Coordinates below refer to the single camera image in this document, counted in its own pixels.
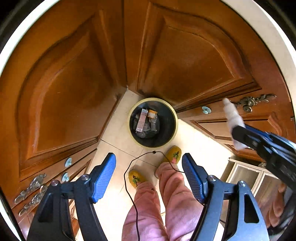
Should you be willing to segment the person's right hand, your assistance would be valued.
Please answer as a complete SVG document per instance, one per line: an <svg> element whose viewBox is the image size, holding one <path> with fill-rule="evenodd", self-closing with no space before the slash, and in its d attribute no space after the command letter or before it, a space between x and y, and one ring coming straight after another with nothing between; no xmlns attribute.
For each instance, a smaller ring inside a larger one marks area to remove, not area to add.
<svg viewBox="0 0 296 241"><path fill-rule="evenodd" d="M273 191L271 197L258 203L267 228L276 227L285 208L284 194L287 185L281 182L278 189Z"/></svg>

